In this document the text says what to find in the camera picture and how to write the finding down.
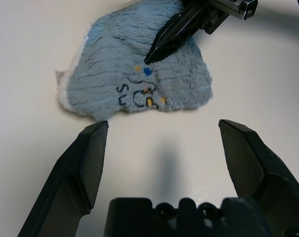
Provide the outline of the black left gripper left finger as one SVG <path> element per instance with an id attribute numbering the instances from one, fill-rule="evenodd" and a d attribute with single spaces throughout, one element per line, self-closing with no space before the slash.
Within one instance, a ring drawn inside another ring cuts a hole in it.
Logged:
<path id="1" fill-rule="evenodd" d="M 74 237 L 94 208 L 103 173 L 109 124 L 87 126 L 58 158 L 20 237 Z"/>

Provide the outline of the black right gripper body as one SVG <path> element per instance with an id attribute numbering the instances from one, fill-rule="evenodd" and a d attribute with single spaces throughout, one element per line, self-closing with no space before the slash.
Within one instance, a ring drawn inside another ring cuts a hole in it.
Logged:
<path id="1" fill-rule="evenodd" d="M 206 4 L 206 13 L 200 29 L 211 35 L 228 17 L 234 16 L 241 20 L 251 18 L 258 6 L 257 0 L 182 0 L 184 7 L 190 3 Z"/>

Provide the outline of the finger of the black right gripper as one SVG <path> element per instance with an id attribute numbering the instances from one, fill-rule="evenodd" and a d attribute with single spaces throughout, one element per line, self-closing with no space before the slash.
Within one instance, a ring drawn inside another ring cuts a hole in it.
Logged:
<path id="1" fill-rule="evenodd" d="M 189 2 L 158 31 L 144 62 L 159 62 L 175 53 L 202 28 L 208 15 L 206 1 Z"/>

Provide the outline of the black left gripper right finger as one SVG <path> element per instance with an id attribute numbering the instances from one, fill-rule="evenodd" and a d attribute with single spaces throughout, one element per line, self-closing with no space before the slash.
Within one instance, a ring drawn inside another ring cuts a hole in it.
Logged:
<path id="1" fill-rule="evenodd" d="M 222 119 L 219 128 L 238 197 L 257 202 L 273 236 L 299 237 L 299 183 L 285 163 L 247 126 Z"/>

